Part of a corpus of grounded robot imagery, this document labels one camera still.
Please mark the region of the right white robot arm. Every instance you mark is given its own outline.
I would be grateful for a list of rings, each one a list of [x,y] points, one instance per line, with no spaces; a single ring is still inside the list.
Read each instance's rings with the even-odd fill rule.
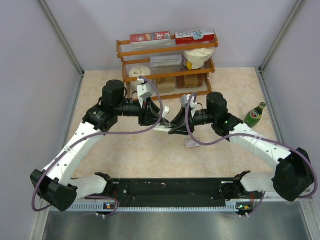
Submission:
[[[241,119],[229,113],[227,101],[220,92],[206,97],[206,108],[196,110],[196,94],[183,95],[181,109],[170,122],[170,134],[190,135],[196,126],[210,124],[221,140],[237,144],[263,160],[271,172],[245,172],[233,185],[233,192],[245,198],[251,192],[277,193],[293,202],[304,197],[304,192],[314,186],[307,197],[318,189],[318,179],[309,156],[302,148],[294,149],[285,144],[264,138]]]

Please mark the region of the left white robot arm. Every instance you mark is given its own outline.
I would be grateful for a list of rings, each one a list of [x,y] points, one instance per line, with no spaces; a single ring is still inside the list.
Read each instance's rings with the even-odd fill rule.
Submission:
[[[58,156],[43,170],[34,170],[30,179],[34,186],[33,197],[39,196],[49,206],[66,211],[76,200],[100,195],[109,198],[114,191],[111,178],[96,173],[86,178],[73,178],[75,170],[90,149],[104,136],[112,134],[111,128],[118,117],[137,117],[146,132],[166,124],[170,109],[161,103],[157,106],[151,97],[158,95],[157,88],[146,77],[139,77],[137,100],[127,98],[124,82],[110,80],[102,89],[98,103],[90,108],[73,137]]]

